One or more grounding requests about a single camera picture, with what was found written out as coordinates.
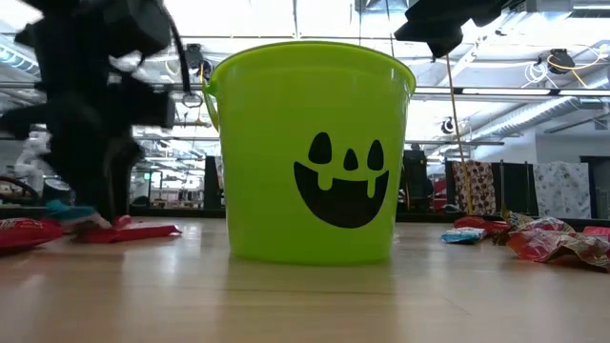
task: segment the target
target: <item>colorful fabric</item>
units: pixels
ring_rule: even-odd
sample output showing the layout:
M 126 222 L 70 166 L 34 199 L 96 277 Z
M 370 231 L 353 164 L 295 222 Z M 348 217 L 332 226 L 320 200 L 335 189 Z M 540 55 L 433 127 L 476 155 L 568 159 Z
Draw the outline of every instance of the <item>colorful fabric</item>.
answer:
M 591 218 L 589 166 L 586 163 L 535 165 L 534 179 L 540 216 Z
M 468 210 L 466 174 L 460 162 L 453 164 L 456 180 L 457 205 L 464 211 Z M 470 179 L 470 194 L 473 202 L 472 214 L 492 214 L 496 212 L 496 191 L 494 190 L 494 175 L 490 163 L 477 161 L 466 162 Z

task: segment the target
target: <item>lime green bucket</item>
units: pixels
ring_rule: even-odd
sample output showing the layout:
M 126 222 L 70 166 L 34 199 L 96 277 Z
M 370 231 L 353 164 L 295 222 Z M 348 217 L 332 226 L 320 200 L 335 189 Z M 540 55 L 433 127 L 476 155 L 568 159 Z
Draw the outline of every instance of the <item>lime green bucket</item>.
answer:
M 221 132 L 233 254 L 387 258 L 415 83 L 396 59 L 336 43 L 269 45 L 222 62 L 204 93 Z

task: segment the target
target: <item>red candy wrapper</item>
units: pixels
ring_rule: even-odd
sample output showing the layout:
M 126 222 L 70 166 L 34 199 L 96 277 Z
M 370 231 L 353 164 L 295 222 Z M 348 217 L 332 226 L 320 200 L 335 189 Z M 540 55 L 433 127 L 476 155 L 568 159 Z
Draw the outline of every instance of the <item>red candy wrapper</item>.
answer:
M 584 232 L 586 235 L 595 236 L 599 239 L 603 239 L 605 241 L 610 241 L 610 228 L 603 227 L 586 227 L 584 228 Z
M 485 235 L 496 235 L 498 233 L 508 231 L 510 226 L 505 222 L 488 221 L 476 216 L 465 216 L 454 222 L 454 228 L 484 229 Z
M 573 254 L 585 263 L 610 272 L 610 243 L 576 233 L 556 218 L 546 217 L 521 224 L 509 236 L 506 245 L 520 258 L 548 262 Z
M 89 230 L 79 235 L 83 243 L 116 243 L 145 238 L 166 237 L 182 233 L 175 225 L 157 223 L 133 223 L 112 229 Z
M 59 225 L 28 218 L 0 220 L 0 252 L 12 252 L 50 242 L 64 235 Z

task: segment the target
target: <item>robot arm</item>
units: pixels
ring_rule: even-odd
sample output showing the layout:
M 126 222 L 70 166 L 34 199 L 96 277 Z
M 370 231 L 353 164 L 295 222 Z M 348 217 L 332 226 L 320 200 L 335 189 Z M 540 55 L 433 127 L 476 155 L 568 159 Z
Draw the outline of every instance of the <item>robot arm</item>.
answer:
M 127 212 L 132 166 L 143 157 L 132 125 L 173 126 L 175 103 L 168 91 L 118 71 L 109 56 L 139 51 L 142 60 L 166 49 L 172 35 L 180 57 L 184 92 L 191 93 L 186 54 L 160 0 L 22 0 L 43 18 L 15 41 L 34 49 L 41 71 L 36 88 L 47 103 L 6 112 L 0 130 L 27 139 L 32 124 L 45 124 L 50 150 L 37 151 L 76 193 L 113 220 Z M 119 74 L 119 83 L 109 76 Z M 23 171 L 31 152 L 19 162 Z
M 473 19 L 478 27 L 496 20 L 503 9 L 525 0 L 419 0 L 406 12 L 408 22 L 394 35 L 399 41 L 427 43 L 435 58 L 455 49 L 463 38 L 461 26 Z

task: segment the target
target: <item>wooden table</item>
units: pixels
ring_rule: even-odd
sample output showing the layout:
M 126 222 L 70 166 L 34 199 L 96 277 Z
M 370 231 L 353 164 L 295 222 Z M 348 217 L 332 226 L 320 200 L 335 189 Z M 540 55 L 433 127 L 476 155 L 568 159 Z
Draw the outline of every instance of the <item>wooden table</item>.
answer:
M 443 225 L 398 224 L 388 263 L 304 267 L 230 258 L 224 220 L 170 221 L 181 238 L 0 258 L 0 342 L 610 339 L 610 275 L 444 245 Z

